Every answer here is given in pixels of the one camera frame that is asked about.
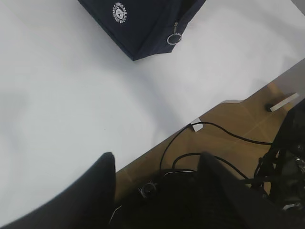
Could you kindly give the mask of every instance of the black object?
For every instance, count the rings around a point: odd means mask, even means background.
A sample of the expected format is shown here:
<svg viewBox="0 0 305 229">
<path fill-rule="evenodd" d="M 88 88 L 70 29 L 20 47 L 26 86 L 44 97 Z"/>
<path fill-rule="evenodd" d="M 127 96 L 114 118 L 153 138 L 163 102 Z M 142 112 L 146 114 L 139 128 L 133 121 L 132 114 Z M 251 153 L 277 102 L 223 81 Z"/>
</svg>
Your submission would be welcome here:
<svg viewBox="0 0 305 229">
<path fill-rule="evenodd" d="M 133 61 L 172 52 L 206 0 L 79 0 Z"/>
<path fill-rule="evenodd" d="M 135 190 L 118 203 L 113 228 L 295 229 L 302 219 L 247 188 L 214 156 L 202 153 L 198 172 L 163 170 L 157 191 L 144 198 Z"/>
<path fill-rule="evenodd" d="M 106 153 L 53 200 L 3 229 L 106 228 L 114 209 L 114 191 L 114 157 Z"/>
<path fill-rule="evenodd" d="M 163 171 L 114 210 L 114 158 L 104 154 L 52 201 L 4 229 L 296 229 L 304 221 L 247 188 L 214 156 L 202 153 L 198 172 Z"/>
<path fill-rule="evenodd" d="M 282 208 L 296 204 L 298 213 L 305 215 L 304 175 L 305 100 L 288 112 L 269 152 L 260 158 L 254 177 L 290 177 L 272 181 L 268 198 Z M 262 191 L 264 184 L 255 183 L 252 188 Z"/>
</svg>

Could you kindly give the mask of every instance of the metal ring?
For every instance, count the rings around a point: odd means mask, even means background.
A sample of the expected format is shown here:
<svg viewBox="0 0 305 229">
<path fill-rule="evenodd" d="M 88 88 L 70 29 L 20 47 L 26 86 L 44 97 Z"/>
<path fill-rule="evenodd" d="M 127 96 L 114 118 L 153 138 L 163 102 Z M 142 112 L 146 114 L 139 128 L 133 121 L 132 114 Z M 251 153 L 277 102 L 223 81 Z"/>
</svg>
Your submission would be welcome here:
<svg viewBox="0 0 305 229">
<path fill-rule="evenodd" d="M 173 37 L 173 36 L 180 36 L 180 37 L 179 37 L 179 40 L 178 40 L 176 43 L 171 43 L 171 42 L 170 42 L 170 38 Z M 181 39 L 182 39 L 182 35 L 181 35 L 180 33 L 177 32 L 177 33 L 175 33 L 175 34 L 169 35 L 166 41 L 167 41 L 167 43 L 168 43 L 169 45 L 175 45 L 175 44 L 179 43 L 179 42 L 181 41 Z"/>
</svg>

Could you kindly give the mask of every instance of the zipper pull ring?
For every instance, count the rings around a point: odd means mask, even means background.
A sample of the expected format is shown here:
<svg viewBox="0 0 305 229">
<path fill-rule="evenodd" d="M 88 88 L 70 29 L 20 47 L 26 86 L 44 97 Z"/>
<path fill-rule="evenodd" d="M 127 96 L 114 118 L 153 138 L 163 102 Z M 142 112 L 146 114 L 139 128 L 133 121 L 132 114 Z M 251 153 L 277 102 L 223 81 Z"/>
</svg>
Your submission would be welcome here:
<svg viewBox="0 0 305 229">
<path fill-rule="evenodd" d="M 178 22 L 176 21 L 174 26 L 173 26 L 173 35 L 176 34 L 177 26 L 178 26 Z"/>
<path fill-rule="evenodd" d="M 179 43 L 182 39 L 182 35 L 180 33 L 176 32 L 177 31 L 177 26 L 178 26 L 178 22 L 176 21 L 174 26 L 173 26 L 173 34 L 169 35 L 167 40 L 166 40 L 169 45 L 175 45 L 175 44 Z M 174 36 L 179 36 L 179 40 L 176 41 L 175 43 L 172 43 L 172 42 L 170 42 L 170 38 L 174 37 Z"/>
</svg>

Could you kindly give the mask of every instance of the white table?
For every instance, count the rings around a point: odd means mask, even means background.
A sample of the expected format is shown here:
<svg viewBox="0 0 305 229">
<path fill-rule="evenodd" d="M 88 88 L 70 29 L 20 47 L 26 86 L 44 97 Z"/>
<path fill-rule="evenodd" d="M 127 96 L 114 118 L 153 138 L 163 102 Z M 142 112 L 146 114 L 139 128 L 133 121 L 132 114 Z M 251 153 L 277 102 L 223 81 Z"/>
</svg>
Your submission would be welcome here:
<svg viewBox="0 0 305 229">
<path fill-rule="evenodd" d="M 0 0 L 0 226 L 106 151 L 121 169 L 305 57 L 290 0 L 208 0 L 172 54 L 132 62 L 76 0 Z"/>
</svg>

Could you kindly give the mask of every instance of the circular logo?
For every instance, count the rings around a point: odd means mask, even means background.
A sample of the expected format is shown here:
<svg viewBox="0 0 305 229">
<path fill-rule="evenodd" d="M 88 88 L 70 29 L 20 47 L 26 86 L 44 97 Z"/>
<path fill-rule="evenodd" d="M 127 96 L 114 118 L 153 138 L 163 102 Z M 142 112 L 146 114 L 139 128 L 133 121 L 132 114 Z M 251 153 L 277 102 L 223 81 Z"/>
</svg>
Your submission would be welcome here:
<svg viewBox="0 0 305 229">
<path fill-rule="evenodd" d="M 127 11 L 122 3 L 117 2 L 112 9 L 113 17 L 118 23 L 123 23 L 127 19 Z"/>
</svg>

